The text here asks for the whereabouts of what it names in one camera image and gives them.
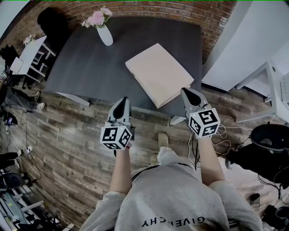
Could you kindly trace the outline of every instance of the white cabinet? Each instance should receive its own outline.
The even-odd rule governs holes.
[[[289,40],[288,22],[284,1],[239,1],[203,65],[202,82],[225,91],[235,87]]]

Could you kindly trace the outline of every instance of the pink flowers in vase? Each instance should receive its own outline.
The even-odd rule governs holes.
[[[87,28],[90,26],[103,28],[111,16],[112,12],[109,9],[101,8],[99,11],[95,11],[87,20],[83,21],[81,25]]]

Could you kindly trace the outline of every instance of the white sneaker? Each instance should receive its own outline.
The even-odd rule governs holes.
[[[33,97],[34,97],[34,103],[37,103],[40,94],[41,94],[41,92],[37,92],[37,93],[33,96]]]
[[[36,108],[34,109],[35,111],[40,111],[45,107],[45,103],[38,103],[36,105]]]

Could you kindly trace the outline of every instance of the pink flower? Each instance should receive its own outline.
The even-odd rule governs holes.
[[[104,23],[104,17],[94,17],[94,16],[90,16],[87,19],[87,22],[90,23],[90,25],[92,26],[101,26]]]
[[[92,15],[93,18],[101,18],[103,17],[103,13],[101,11],[95,11]]]
[[[105,15],[111,17],[112,16],[112,12],[109,9],[106,8],[101,8],[100,9]]]
[[[104,17],[96,18],[95,24],[101,26],[104,23]]]

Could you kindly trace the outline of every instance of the white cube with aruco marker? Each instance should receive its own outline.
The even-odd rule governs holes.
[[[215,108],[196,111],[191,113],[189,118],[189,127],[197,138],[216,134],[220,123],[220,118]]]

